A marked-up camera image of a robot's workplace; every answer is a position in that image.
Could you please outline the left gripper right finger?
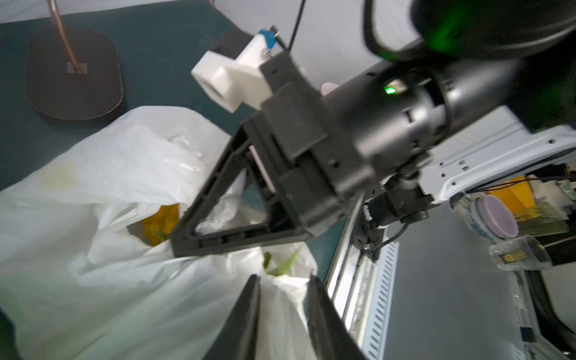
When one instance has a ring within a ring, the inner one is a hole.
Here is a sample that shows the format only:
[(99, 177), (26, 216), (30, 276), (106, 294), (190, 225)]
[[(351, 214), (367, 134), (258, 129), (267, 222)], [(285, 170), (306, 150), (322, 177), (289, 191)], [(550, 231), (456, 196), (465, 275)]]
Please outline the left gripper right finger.
[(365, 356), (350, 336), (320, 279), (307, 284), (307, 327), (318, 359), (358, 359)]

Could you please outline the purple lidded ceramic bowl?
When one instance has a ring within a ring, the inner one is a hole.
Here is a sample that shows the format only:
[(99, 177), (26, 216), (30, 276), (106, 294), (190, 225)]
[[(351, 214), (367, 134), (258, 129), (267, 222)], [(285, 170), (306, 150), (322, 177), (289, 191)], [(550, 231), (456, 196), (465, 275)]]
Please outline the purple lidded ceramic bowl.
[(462, 214), (466, 225), (485, 239), (499, 242), (519, 234), (514, 215), (495, 196), (464, 196), (455, 209)]

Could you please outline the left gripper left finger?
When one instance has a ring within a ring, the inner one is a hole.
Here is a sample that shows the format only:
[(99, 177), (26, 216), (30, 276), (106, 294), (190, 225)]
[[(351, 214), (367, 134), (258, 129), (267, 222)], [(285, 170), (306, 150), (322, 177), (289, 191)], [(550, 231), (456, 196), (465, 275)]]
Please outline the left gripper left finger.
[(203, 360), (256, 358), (260, 295), (260, 277), (252, 274)]

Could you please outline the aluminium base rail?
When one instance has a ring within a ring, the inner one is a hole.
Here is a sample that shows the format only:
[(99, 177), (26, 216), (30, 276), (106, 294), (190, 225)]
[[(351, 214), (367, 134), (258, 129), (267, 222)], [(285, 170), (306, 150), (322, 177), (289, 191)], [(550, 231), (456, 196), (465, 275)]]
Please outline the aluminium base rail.
[(353, 245), (353, 228), (362, 214), (363, 199), (351, 212), (325, 280), (325, 288), (346, 330), (362, 350), (378, 261), (372, 262)]

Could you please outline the yellow plastic cup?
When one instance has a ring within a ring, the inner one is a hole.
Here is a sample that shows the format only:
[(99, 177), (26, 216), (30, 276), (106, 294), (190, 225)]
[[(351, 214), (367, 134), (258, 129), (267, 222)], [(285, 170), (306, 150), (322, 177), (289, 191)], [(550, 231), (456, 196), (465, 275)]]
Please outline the yellow plastic cup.
[(530, 184), (523, 176), (496, 186), (495, 190), (489, 190), (487, 194), (502, 201), (512, 214), (523, 212), (536, 205)]

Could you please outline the clear plastic container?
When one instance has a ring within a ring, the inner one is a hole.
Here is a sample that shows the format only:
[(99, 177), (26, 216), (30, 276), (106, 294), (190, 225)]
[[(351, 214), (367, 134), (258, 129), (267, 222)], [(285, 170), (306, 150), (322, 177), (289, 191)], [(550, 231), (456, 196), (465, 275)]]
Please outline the clear plastic container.
[(552, 267), (546, 249), (530, 235), (493, 244), (489, 247), (488, 253), (496, 265), (504, 271), (539, 271)]

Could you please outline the bronze scroll hanger stand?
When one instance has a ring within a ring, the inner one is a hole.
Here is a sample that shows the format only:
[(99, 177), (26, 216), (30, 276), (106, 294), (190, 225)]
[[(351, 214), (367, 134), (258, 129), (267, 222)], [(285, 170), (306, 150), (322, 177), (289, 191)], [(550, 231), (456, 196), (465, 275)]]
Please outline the bronze scroll hanger stand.
[(116, 47), (95, 31), (65, 26), (57, 2), (47, 4), (53, 25), (28, 46), (31, 107), (59, 121), (111, 119), (122, 110), (125, 95)]

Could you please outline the white plastic bag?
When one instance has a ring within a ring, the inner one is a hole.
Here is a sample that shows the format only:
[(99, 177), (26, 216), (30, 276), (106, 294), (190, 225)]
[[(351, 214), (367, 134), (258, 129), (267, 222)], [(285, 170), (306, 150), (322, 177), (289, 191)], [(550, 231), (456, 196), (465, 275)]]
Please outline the white plastic bag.
[(261, 276), (258, 359), (314, 359), (303, 244), (176, 258), (128, 226), (191, 204), (230, 136), (191, 109), (141, 106), (1, 192), (1, 311), (23, 359), (201, 359)]

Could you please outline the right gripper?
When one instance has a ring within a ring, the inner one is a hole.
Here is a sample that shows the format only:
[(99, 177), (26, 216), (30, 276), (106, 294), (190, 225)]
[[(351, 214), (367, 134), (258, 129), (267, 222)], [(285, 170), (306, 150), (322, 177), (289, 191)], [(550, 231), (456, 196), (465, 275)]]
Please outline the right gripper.
[[(344, 218), (374, 170), (319, 93), (283, 51), (259, 66), (272, 95), (223, 151), (193, 205), (172, 231), (175, 257), (304, 242)], [(240, 177), (265, 217), (209, 229)]]

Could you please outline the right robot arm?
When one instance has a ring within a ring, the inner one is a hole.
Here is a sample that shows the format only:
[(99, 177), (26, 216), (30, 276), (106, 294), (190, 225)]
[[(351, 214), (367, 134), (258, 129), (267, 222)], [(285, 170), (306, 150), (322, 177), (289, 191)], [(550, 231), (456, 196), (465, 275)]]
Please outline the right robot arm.
[(421, 38), (396, 51), (377, 40), (373, 9), (362, 32), (381, 63), (325, 97), (288, 49), (266, 58), (261, 36), (196, 64), (214, 102), (255, 114), (172, 232), (176, 257), (319, 236), (380, 181), (375, 226), (426, 218), (434, 197), (418, 177), (431, 148), (502, 105), (531, 131), (575, 123), (573, 1), (414, 1)]

